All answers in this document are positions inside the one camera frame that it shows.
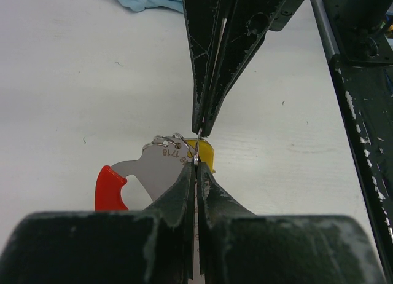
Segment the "yellow key tag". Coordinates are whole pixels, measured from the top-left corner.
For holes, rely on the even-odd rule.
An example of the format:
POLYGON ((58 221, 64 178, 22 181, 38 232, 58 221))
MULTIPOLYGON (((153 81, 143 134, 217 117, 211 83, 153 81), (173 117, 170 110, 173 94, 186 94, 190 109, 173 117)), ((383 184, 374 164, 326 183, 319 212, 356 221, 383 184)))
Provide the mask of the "yellow key tag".
POLYGON ((189 151, 187 153, 188 157, 193 158, 196 153, 196 148, 198 148, 198 157, 199 159, 206 163, 212 173, 215 173, 214 166, 214 149, 213 146, 202 137, 197 138, 186 138, 184 140, 186 145, 189 147, 189 151))

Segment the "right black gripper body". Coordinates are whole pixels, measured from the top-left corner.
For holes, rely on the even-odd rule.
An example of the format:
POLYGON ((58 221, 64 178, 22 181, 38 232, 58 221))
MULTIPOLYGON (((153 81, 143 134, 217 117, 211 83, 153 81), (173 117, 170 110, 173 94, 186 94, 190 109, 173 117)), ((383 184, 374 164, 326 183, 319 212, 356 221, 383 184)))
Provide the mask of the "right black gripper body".
POLYGON ((270 26, 270 31, 281 31, 294 16, 304 0, 285 0, 270 26))

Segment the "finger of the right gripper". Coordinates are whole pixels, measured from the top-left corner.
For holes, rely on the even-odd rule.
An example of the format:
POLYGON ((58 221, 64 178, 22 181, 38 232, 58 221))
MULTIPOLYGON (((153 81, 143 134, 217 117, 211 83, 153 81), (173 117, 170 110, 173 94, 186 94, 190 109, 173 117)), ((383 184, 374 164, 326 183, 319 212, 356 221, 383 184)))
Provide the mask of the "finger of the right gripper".
POLYGON ((234 0, 182 0, 193 73, 192 132, 211 133, 212 80, 224 19, 234 0))
POLYGON ((233 0, 205 104, 202 135, 209 136, 224 98, 262 45, 286 0, 233 0))

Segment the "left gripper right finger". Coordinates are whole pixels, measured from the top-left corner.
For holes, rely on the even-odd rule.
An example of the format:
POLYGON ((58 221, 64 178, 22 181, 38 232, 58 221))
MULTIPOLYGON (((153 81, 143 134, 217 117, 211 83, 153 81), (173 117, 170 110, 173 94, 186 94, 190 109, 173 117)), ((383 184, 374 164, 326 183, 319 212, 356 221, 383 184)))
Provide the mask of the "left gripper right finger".
POLYGON ((258 216, 200 163, 200 272, 206 283, 384 283, 361 226, 343 215, 258 216))

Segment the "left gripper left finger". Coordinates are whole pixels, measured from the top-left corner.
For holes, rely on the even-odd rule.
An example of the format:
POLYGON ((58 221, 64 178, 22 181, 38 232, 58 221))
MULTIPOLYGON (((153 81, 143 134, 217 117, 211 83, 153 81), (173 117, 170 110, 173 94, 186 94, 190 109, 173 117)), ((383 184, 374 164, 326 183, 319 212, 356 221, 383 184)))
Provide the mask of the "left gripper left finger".
POLYGON ((196 170, 141 211, 26 216, 1 254, 2 283, 187 283, 193 277, 196 170))

